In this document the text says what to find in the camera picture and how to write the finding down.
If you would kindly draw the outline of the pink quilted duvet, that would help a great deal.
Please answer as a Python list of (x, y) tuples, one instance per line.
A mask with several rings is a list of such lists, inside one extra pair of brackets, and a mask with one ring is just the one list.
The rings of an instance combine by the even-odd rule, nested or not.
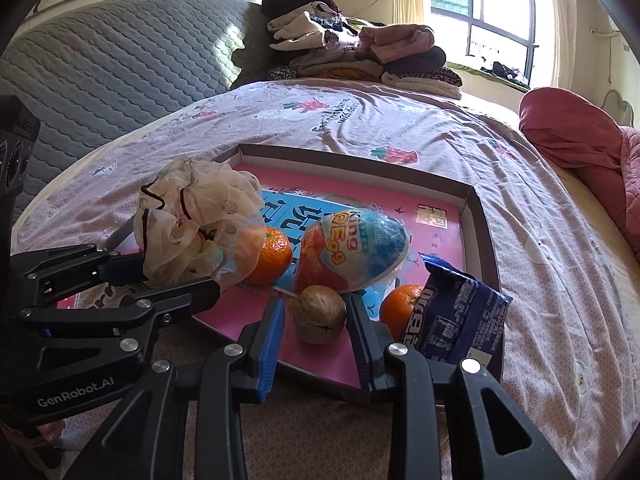
[(518, 107), (520, 130), (546, 159), (573, 171), (639, 253), (639, 131), (620, 126), (578, 94), (530, 90)]

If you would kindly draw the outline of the large orange mandarin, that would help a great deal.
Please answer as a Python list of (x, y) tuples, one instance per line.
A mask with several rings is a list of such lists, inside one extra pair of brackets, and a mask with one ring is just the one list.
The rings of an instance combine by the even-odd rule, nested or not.
[(293, 247), (288, 237), (281, 230), (266, 226), (256, 266), (244, 282), (250, 286), (271, 285), (285, 274), (292, 260)]

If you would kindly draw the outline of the pile of folded clothes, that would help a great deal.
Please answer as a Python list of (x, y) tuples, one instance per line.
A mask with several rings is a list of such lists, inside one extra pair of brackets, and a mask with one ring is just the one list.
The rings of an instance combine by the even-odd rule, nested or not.
[(447, 66), (434, 30), (424, 24), (375, 24), (344, 15), (334, 0), (262, 0), (269, 18), (268, 80), (323, 78), (382, 82), (392, 88), (462, 98), (461, 77)]

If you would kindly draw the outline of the brown walnut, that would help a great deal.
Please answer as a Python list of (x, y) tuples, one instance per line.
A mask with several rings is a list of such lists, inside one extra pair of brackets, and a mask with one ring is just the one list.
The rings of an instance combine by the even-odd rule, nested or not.
[(346, 304), (333, 289), (322, 285), (306, 287), (291, 308), (297, 335), (307, 344), (333, 344), (344, 330)]

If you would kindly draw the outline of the dark framed window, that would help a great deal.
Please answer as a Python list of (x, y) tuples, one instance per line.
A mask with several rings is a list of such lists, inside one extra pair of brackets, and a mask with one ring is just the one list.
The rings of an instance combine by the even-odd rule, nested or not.
[(428, 0), (440, 34), (460, 32), (464, 64), (500, 62), (530, 84), (537, 44), (536, 0)]

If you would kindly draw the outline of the shallow grey cardboard box lid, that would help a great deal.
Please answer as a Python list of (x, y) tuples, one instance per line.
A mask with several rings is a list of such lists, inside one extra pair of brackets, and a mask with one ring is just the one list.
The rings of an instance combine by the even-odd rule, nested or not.
[[(487, 220), (471, 185), (379, 160), (284, 146), (239, 144), (214, 160), (247, 170), (264, 188), (274, 190), (266, 199), (266, 223), (291, 237), (294, 263), (304, 228), (320, 217), (320, 211), (329, 212), (325, 203), (333, 209), (381, 208), (411, 234), (407, 259), (397, 274), (400, 284), (424, 285), (428, 273), (421, 255), (433, 254), (487, 286), (500, 288)], [(268, 296), (277, 290), (229, 288), (215, 307), (194, 320), (219, 341), (237, 340), (244, 325), (262, 317)], [(289, 313), (279, 360), (293, 376), (343, 391), (360, 389), (348, 334), (324, 347), (306, 344), (297, 337)]]

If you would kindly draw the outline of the clothes on window sill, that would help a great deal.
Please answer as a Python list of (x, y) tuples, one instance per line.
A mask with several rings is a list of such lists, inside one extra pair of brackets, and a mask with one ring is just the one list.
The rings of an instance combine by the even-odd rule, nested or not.
[(514, 70), (500, 62), (495, 61), (490, 67), (483, 66), (480, 70), (486, 74), (507, 81), (509, 84), (513, 84), (514, 86), (529, 89), (529, 84), (520, 75), (518, 70)]

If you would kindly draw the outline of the cream mesh drawstring bag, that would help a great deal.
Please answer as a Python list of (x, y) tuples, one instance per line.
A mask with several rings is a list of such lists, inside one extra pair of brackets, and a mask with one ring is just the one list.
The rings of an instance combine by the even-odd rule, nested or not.
[(266, 238), (262, 186), (226, 162), (178, 157), (142, 185), (134, 238), (157, 287), (213, 278), (226, 289), (256, 268)]

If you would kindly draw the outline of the pink strawberry print bedsheet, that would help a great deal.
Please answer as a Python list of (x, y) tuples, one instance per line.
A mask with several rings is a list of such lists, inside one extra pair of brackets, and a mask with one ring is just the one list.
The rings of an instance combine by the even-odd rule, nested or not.
[(601, 479), (639, 421), (639, 265), (614, 221), (547, 162), (510, 110), (382, 84), (248, 84), (193, 103), (78, 160), (26, 207), (14, 252), (103, 242), (174, 158), (241, 143), (306, 148), (475, 188), (511, 297), (506, 391), (579, 479)]

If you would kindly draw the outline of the small orange mandarin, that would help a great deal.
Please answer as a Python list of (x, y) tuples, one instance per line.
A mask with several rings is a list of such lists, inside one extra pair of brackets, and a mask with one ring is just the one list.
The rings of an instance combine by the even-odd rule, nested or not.
[(422, 290), (423, 285), (401, 285), (392, 290), (383, 300), (380, 307), (380, 322), (388, 327), (396, 341), (401, 341)]

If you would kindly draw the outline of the pink surprise egg toy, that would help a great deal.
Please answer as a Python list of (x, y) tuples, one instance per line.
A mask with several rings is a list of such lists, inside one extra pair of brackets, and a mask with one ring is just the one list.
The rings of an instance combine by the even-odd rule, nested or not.
[(343, 209), (308, 226), (299, 246), (293, 290), (322, 285), (339, 294), (383, 281), (404, 262), (410, 235), (386, 214)]

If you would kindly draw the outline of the blue snack packet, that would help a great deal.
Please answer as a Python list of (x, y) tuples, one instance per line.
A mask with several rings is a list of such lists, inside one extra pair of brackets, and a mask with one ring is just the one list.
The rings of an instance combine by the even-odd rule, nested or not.
[(512, 298), (441, 258), (424, 255), (422, 260), (428, 279), (399, 341), (432, 361), (477, 360), (500, 379)]

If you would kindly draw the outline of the grey quilted headboard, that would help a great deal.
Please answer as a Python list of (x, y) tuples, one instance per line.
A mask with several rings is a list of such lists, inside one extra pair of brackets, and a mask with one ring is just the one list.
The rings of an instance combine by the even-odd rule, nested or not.
[(252, 0), (107, 0), (13, 39), (1, 55), (1, 91), (40, 121), (14, 212), (96, 148), (265, 79), (267, 23)]

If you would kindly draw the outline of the cream curtain right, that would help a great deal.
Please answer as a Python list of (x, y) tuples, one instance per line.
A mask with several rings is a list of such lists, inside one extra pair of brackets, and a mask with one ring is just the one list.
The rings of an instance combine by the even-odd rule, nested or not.
[(553, 84), (570, 90), (577, 49), (577, 0), (552, 0), (554, 13)]

